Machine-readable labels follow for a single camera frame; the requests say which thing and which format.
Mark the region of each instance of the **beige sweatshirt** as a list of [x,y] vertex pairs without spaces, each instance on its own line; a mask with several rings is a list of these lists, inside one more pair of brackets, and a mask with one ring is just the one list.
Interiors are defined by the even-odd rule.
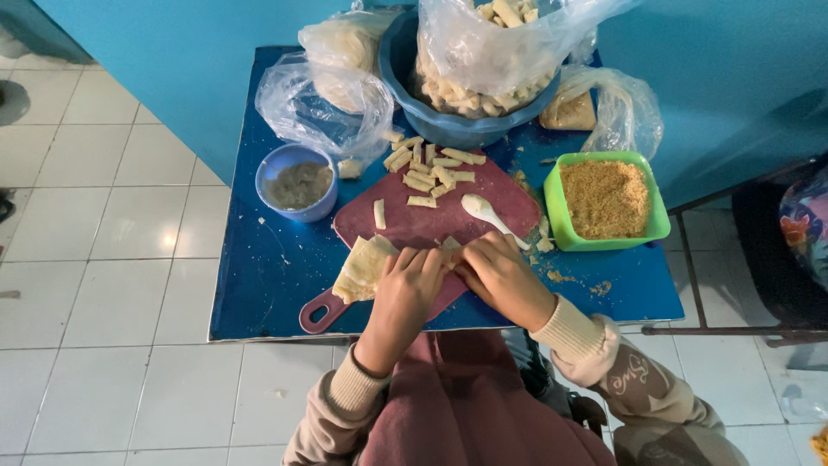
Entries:
[[[549,322],[531,336],[549,345],[567,380],[601,394],[624,422],[613,437],[619,465],[748,464],[725,438],[713,408],[642,354],[611,319],[587,318],[559,295]],[[358,464],[361,439],[383,409],[380,391],[389,380],[360,371],[352,347],[339,370],[322,376],[308,394],[306,417],[282,464]]]

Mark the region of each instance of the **white tile floor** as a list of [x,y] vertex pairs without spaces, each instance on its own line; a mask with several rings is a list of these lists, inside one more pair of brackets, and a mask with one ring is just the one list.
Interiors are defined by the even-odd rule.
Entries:
[[[276,464],[344,350],[204,344],[229,189],[100,66],[28,56],[0,60],[2,79],[31,108],[0,107],[0,187],[18,188],[0,289],[23,296],[0,301],[0,466]],[[729,213],[685,218],[710,322],[767,322]],[[665,249],[686,326],[681,242]],[[720,412],[751,464],[817,464],[817,420],[779,401],[789,386],[826,399],[825,373],[802,369],[828,345],[624,331]]]

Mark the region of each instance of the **green plastic container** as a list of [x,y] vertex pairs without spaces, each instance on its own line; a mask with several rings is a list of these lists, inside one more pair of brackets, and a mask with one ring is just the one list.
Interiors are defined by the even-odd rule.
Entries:
[[[569,209],[566,208],[564,188],[561,185],[561,172],[558,167],[586,160],[632,163],[641,168],[646,178],[644,183],[649,190],[651,206],[646,236],[643,238],[618,238],[613,240],[585,240],[575,233],[572,228]],[[648,241],[660,240],[670,234],[670,220],[667,218],[667,209],[664,208],[662,195],[658,191],[656,179],[652,176],[650,164],[640,153],[633,151],[565,153],[558,158],[552,172],[543,182],[543,191],[546,194],[546,208],[549,211],[549,224],[555,236],[555,244],[561,250],[621,250],[642,245]]]

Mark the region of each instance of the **blue metal table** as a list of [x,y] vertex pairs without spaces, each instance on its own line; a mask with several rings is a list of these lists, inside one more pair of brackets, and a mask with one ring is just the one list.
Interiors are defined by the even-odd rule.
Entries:
[[[386,174],[382,159],[368,167],[358,181],[340,180],[334,210],[316,223],[289,221],[265,206],[256,193],[254,178],[259,163],[284,144],[256,111],[256,89],[266,68],[283,53],[296,50],[299,47],[256,50],[210,321],[210,341],[359,334],[371,312],[373,301],[355,303],[321,335],[310,335],[299,326],[301,307],[334,283],[349,253],[332,229],[334,215]],[[407,137],[414,135],[402,111],[395,114],[394,124],[404,128]],[[542,167],[539,162],[578,152],[586,137],[585,132],[553,132],[534,122],[513,129],[508,138],[484,152],[506,172],[523,170],[527,182],[540,191],[551,167]],[[585,313],[603,313],[617,322],[684,317],[661,246],[605,252],[555,251],[535,256],[541,263],[533,268],[549,289],[563,294]],[[575,281],[553,282],[545,275],[548,270],[558,270]],[[603,282],[609,282],[611,288],[597,293],[595,287]],[[466,292],[428,322],[425,330],[511,325],[477,295]]]

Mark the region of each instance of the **blue bowl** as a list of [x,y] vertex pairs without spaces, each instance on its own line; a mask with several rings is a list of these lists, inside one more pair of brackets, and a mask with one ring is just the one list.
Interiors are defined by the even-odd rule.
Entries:
[[[322,163],[330,167],[334,172],[334,177],[330,182],[328,192],[314,205],[305,207],[304,209],[289,209],[283,210],[277,207],[276,201],[270,192],[265,189],[265,181],[273,180],[279,176],[285,168],[293,167],[299,163],[316,162]],[[301,221],[309,223],[312,221],[321,220],[330,214],[336,204],[337,188],[337,173],[334,166],[334,161],[330,155],[320,151],[317,148],[312,148],[305,144],[292,143],[285,144],[280,148],[269,153],[267,157],[259,164],[256,170],[256,192],[262,202],[268,207],[276,211],[279,215],[289,218],[293,221]]]
[[408,94],[405,86],[417,53],[417,9],[398,16],[379,42],[379,74],[402,106],[408,123],[427,141],[457,149],[483,148],[496,143],[509,129],[538,116],[555,97],[561,73],[526,107],[499,118],[467,119],[441,114]]

